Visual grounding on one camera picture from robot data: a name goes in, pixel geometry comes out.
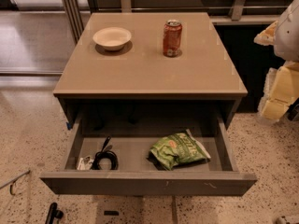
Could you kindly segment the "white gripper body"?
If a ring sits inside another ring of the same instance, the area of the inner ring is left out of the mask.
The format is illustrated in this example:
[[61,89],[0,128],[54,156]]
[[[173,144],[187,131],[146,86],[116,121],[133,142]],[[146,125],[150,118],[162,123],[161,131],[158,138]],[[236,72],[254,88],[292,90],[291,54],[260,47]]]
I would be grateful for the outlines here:
[[293,0],[278,19],[274,52],[285,61],[299,62],[299,0]]

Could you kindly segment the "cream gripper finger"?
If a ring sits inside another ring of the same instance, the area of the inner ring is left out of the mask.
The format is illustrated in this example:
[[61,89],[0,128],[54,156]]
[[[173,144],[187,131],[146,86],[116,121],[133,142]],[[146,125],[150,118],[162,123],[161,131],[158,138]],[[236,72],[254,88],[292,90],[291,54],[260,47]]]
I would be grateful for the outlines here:
[[263,119],[279,121],[298,98],[299,63],[286,61],[279,69],[269,69],[258,114]]
[[274,45],[274,37],[275,31],[277,28],[278,22],[274,21],[269,26],[267,26],[263,31],[257,34],[253,41],[262,46],[273,46]]

